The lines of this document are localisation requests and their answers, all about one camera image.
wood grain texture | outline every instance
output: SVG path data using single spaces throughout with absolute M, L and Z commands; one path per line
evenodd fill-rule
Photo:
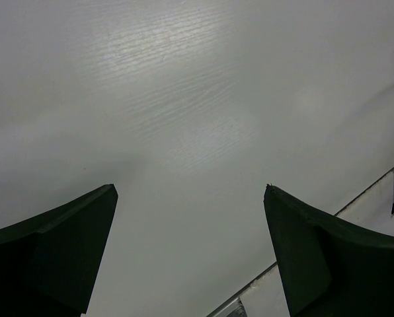
M 394 0 L 0 1 L 0 227 L 114 182 L 88 316 L 205 316 L 394 165 Z M 41 200 L 33 200 L 37 193 Z

dark green plastic piece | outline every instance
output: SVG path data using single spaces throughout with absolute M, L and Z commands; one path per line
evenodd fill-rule
M 0 229 L 0 316 L 86 313 L 117 199 L 105 185 Z
M 394 316 L 394 237 L 268 186 L 264 208 L 291 317 Z

white wood grain surface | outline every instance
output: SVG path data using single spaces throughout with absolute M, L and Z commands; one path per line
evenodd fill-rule
M 0 227 L 113 182 L 87 316 L 204 316 L 274 261 L 266 183 L 394 165 L 393 83 L 394 0 L 0 0 Z

